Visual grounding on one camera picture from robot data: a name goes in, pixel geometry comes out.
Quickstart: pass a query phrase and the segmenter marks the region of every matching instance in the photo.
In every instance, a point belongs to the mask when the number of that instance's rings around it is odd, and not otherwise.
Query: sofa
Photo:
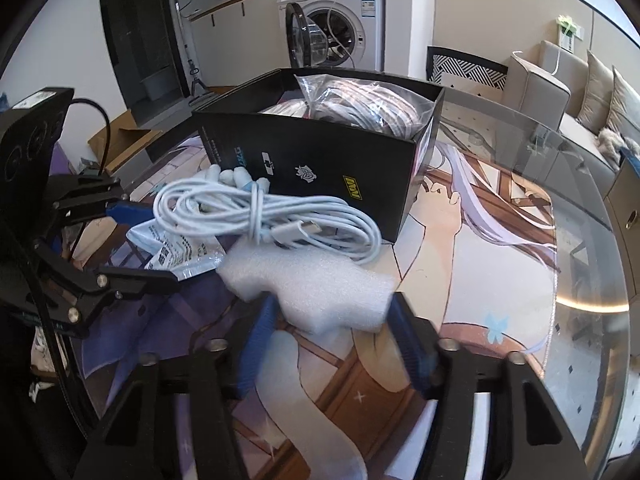
[[[558,72],[553,76],[558,50],[560,62]],[[575,119],[582,107],[588,74],[586,61],[553,43],[542,41],[538,64],[521,59],[517,54],[511,56],[500,102],[571,141],[598,191],[605,196],[618,168],[598,150],[598,137]]]

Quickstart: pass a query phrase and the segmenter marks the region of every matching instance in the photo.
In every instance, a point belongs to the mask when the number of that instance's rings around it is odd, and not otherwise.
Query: brown cardboard box
[[[161,135],[162,130],[141,130],[138,128],[131,110],[127,110],[111,121],[111,143],[105,170],[109,174],[113,173]],[[98,161],[102,160],[106,139],[107,128],[105,127],[88,141]]]

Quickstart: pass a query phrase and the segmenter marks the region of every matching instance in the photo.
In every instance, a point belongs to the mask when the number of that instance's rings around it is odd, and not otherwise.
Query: illustrated hand
[[[427,177],[427,191],[420,186],[418,198],[411,208],[411,216],[429,230],[436,230],[443,235],[455,235],[462,227],[460,211],[460,194],[454,191],[449,198],[447,188],[440,183],[433,183]]]

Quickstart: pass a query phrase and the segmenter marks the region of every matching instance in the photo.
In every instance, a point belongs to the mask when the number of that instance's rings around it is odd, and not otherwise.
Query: yellow navi logo
[[[351,195],[351,198],[357,198],[358,200],[362,200],[362,195],[360,194],[360,190],[358,189],[358,183],[356,179],[351,176],[343,175],[344,183],[347,185],[347,190]]]

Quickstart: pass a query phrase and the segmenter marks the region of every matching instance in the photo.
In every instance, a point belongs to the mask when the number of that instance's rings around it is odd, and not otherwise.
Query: drawer handle
[[[636,225],[636,222],[638,222],[638,216],[640,216],[638,215],[638,211],[634,209],[629,215],[629,220],[626,221],[627,229],[631,229],[634,225]]]

